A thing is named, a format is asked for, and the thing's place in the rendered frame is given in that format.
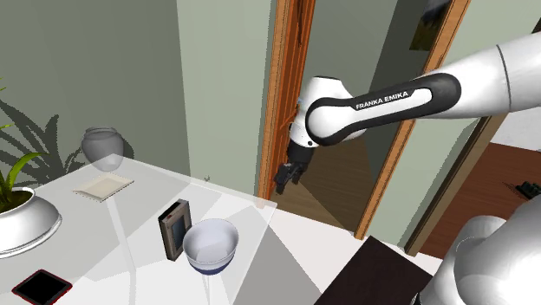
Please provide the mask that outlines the black tablet with red edge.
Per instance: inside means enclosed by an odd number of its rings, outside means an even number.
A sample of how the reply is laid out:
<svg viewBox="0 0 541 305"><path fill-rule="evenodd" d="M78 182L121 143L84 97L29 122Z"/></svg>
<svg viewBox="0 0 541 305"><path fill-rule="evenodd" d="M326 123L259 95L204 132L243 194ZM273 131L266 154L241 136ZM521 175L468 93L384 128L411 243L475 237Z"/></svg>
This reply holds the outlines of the black tablet with red edge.
<svg viewBox="0 0 541 305"><path fill-rule="evenodd" d="M72 288L70 282L39 269L18 283L11 292L31 305L53 305Z"/></svg>

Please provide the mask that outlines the orange wooden door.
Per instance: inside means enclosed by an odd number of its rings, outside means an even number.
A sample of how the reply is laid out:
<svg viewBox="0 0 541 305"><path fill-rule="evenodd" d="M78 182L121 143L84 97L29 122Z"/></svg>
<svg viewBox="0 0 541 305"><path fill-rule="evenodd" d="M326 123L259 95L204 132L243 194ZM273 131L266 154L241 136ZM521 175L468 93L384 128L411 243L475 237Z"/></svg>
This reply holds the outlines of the orange wooden door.
<svg viewBox="0 0 541 305"><path fill-rule="evenodd" d="M268 199L273 177L287 160L289 125L297 113L316 0L277 0L257 196Z"/></svg>

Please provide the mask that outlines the brown framed book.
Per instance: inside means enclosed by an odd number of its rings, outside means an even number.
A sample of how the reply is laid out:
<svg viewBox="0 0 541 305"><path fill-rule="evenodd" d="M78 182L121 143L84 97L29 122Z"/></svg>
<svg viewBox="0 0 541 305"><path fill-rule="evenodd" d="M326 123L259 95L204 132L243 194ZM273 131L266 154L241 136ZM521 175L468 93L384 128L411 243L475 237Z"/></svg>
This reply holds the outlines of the brown framed book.
<svg viewBox="0 0 541 305"><path fill-rule="evenodd" d="M176 261L183 252L184 237L192 227L189 202L178 199L158 216L158 221L166 258Z"/></svg>

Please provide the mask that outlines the green plant in white pot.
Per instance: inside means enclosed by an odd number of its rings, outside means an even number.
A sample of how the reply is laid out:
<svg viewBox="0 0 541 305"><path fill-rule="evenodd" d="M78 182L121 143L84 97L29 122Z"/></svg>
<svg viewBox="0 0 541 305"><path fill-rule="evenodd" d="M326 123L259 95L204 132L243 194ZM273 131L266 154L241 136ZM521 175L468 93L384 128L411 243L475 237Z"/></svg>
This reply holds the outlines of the green plant in white pot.
<svg viewBox="0 0 541 305"><path fill-rule="evenodd" d="M28 152L4 175L0 171L0 259L30 251L52 237L62 215L29 187L15 187L16 178L32 159L45 152Z"/></svg>

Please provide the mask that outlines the white square plate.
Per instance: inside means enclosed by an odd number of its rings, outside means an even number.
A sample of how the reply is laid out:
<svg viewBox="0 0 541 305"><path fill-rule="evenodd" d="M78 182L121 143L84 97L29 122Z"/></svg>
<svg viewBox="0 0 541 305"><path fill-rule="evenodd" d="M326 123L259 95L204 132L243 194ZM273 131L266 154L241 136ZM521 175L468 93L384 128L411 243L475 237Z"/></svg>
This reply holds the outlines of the white square plate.
<svg viewBox="0 0 541 305"><path fill-rule="evenodd" d="M76 187L73 192L83 197L103 202L133 182L133 179L124 178L108 172Z"/></svg>

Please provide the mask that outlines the grey round vase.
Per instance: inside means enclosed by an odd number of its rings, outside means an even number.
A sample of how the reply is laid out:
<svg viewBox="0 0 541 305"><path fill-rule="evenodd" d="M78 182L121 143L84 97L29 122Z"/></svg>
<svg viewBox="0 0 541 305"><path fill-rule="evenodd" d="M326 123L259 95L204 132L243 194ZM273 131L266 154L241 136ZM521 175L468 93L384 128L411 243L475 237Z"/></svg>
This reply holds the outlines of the grey round vase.
<svg viewBox="0 0 541 305"><path fill-rule="evenodd" d="M88 162L102 172L116 170L123 161L123 138L112 127L88 128L81 139L81 149Z"/></svg>

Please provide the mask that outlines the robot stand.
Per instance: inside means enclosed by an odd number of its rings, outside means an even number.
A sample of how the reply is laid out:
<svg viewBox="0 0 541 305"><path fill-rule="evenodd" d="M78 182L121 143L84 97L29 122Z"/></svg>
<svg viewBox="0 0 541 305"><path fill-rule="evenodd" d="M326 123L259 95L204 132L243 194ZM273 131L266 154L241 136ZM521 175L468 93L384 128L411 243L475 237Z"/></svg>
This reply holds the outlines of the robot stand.
<svg viewBox="0 0 541 305"><path fill-rule="evenodd" d="M314 305L410 305L432 276L368 237Z"/></svg>

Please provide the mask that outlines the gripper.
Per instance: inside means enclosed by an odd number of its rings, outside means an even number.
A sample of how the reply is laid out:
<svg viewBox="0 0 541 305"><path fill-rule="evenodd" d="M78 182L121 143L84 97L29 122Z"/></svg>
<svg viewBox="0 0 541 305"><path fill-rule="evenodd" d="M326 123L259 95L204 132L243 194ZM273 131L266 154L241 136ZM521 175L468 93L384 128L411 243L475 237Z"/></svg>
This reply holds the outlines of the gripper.
<svg viewBox="0 0 541 305"><path fill-rule="evenodd" d="M291 183L297 185L303 173L308 169L313 157L315 148L298 145L291 141L287 148L288 163L281 164L277 168L274 176L276 183L275 192L278 195L284 193L285 186L291 180Z"/></svg>

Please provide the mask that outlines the white bowl with blue base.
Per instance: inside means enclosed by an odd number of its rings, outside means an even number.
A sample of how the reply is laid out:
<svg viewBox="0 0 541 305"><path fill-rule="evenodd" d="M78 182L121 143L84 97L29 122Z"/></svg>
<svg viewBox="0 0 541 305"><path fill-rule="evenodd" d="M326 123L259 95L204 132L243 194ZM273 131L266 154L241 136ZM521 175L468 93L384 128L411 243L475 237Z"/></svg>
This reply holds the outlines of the white bowl with blue base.
<svg viewBox="0 0 541 305"><path fill-rule="evenodd" d="M213 276L230 264L238 241L238 230L232 223L221 218L209 218L187 231L183 238L183 251L196 271Z"/></svg>

